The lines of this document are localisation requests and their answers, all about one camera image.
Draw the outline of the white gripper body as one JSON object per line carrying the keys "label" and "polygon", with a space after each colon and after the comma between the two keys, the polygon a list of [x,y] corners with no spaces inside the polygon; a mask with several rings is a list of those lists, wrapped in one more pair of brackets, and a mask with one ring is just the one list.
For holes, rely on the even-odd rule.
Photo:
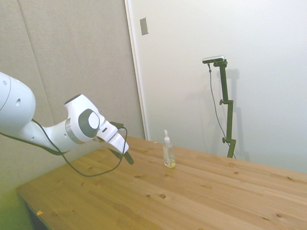
{"label": "white gripper body", "polygon": [[121,154],[125,154],[129,150],[128,144],[119,133],[116,133],[108,142],[106,142],[105,146]]}

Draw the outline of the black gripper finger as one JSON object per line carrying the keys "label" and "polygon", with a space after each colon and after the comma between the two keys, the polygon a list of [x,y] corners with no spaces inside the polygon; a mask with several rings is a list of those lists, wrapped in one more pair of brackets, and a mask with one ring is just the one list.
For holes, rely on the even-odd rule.
{"label": "black gripper finger", "polygon": [[113,150],[111,148],[108,148],[118,159],[122,160],[122,153],[119,153],[116,150]]}
{"label": "black gripper finger", "polygon": [[129,154],[129,152],[127,151],[126,153],[123,154],[123,157],[125,158],[125,160],[130,164],[133,165],[134,164],[134,160],[131,157],[131,155]]}

